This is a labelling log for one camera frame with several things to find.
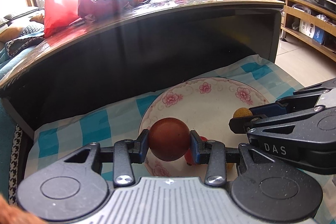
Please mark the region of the wooden tv cabinet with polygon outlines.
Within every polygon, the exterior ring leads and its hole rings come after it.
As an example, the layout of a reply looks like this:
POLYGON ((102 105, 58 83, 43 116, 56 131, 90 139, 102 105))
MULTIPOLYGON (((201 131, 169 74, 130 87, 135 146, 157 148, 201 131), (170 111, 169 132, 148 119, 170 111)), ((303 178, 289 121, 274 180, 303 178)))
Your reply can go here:
POLYGON ((335 38, 335 13, 327 11, 310 2, 304 0, 279 0, 285 2, 284 16, 281 21, 281 38, 284 40, 287 34, 294 36, 315 50, 319 51, 329 59, 335 61, 335 46, 327 47, 324 43, 310 38, 299 31, 293 29, 292 24, 296 19, 305 21, 309 26, 318 27, 324 33, 335 38))

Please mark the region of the brown longan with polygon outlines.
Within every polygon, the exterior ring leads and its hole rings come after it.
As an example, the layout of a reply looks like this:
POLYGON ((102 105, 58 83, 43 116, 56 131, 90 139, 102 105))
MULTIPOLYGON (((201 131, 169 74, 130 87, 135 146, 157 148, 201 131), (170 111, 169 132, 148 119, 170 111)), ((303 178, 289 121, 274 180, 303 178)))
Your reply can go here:
POLYGON ((233 118, 250 117, 252 115, 253 114, 250 109, 241 107, 234 112, 233 118))

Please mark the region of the red plastic bag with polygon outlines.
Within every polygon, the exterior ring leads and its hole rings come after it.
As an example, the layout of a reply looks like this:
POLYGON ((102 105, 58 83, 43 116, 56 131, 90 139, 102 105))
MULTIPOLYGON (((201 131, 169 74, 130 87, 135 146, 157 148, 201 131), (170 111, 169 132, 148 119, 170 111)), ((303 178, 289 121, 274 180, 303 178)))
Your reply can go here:
POLYGON ((45 0, 45 38, 49 38, 78 20, 80 16, 77 14, 77 9, 78 0, 45 0))

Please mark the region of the red cherry tomato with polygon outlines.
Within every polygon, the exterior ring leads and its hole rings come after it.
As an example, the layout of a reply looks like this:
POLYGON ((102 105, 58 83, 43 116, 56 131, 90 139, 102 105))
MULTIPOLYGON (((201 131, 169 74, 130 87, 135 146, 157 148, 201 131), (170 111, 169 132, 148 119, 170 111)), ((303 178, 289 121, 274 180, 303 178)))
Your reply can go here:
POLYGON ((206 137, 191 135, 190 148, 184 155, 187 165, 208 163, 210 150, 207 148, 207 141, 206 137))

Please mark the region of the blue white checkered tablecloth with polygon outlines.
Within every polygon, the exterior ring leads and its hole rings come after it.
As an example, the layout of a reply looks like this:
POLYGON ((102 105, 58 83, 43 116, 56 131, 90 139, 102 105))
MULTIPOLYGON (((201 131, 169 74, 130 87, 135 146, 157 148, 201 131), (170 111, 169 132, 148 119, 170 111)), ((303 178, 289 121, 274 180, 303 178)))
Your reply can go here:
MULTIPOLYGON (((260 92, 269 102, 289 96, 302 87, 277 65, 259 55, 245 57, 201 76, 242 82, 260 92)), ((120 139, 136 138, 143 115, 162 92, 145 93, 85 115, 41 126, 35 132, 24 176, 32 175, 88 143, 99 142, 102 147, 109 147, 120 139)))

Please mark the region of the dark red round plum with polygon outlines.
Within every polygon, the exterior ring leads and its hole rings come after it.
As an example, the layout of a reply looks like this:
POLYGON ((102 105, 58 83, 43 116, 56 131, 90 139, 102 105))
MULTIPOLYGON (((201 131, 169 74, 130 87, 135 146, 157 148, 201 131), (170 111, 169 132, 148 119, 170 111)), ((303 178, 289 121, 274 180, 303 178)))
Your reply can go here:
POLYGON ((149 148, 162 161, 175 161, 184 156, 190 148, 190 130, 177 118, 163 118, 156 121, 148 134, 149 148))

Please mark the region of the white floral porcelain plate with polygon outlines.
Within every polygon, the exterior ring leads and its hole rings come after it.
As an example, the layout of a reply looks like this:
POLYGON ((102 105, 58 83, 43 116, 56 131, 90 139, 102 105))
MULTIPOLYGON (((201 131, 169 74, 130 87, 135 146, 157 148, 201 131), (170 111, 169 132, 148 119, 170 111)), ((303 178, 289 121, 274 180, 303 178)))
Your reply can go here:
POLYGON ((160 94, 143 114, 139 130, 149 129, 162 118, 173 117, 207 139, 236 148, 248 139, 230 130, 228 123, 234 112, 241 107, 267 103, 256 89, 235 80, 220 77, 190 80, 160 94))

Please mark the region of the dark coffee table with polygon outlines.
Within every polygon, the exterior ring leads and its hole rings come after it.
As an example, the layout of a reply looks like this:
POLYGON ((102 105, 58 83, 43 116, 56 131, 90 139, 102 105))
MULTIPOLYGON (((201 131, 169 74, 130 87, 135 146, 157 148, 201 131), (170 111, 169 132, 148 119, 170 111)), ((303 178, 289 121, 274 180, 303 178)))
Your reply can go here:
POLYGON ((278 0, 152 0, 43 40, 1 79, 28 135, 42 125, 174 86, 250 55, 274 61, 278 0))

